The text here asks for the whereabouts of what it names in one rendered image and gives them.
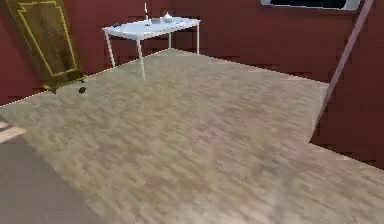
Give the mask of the white table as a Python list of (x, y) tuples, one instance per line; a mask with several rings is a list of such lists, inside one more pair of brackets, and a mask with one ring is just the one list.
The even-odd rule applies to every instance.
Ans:
[(136, 21), (130, 23), (121, 24), (119, 27), (104, 27), (103, 31), (106, 38), (108, 52), (112, 67), (116, 67), (115, 57), (112, 50), (112, 44), (110, 37), (120, 37), (127, 40), (136, 42), (138, 51), (138, 66), (141, 68), (142, 79), (146, 79), (146, 73), (144, 69), (144, 57), (142, 53), (141, 42), (146, 39), (158, 37), (161, 35), (168, 35), (169, 46), (172, 46), (172, 34), (177, 31), (181, 31), (188, 28), (196, 28), (196, 53), (200, 54), (200, 20), (193, 18), (173, 17), (171, 23), (165, 23), (161, 18), (161, 24), (152, 24), (150, 20)]

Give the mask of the white framed window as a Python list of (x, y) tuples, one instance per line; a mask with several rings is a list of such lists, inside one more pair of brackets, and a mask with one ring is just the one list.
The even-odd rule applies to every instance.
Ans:
[(356, 10), (362, 0), (260, 0), (262, 5), (335, 10)]

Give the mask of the olive green cabinet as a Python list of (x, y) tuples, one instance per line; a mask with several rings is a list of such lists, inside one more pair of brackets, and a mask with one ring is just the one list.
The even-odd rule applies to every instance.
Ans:
[(21, 34), (41, 80), (52, 93), (85, 82), (64, 0), (1, 0)]

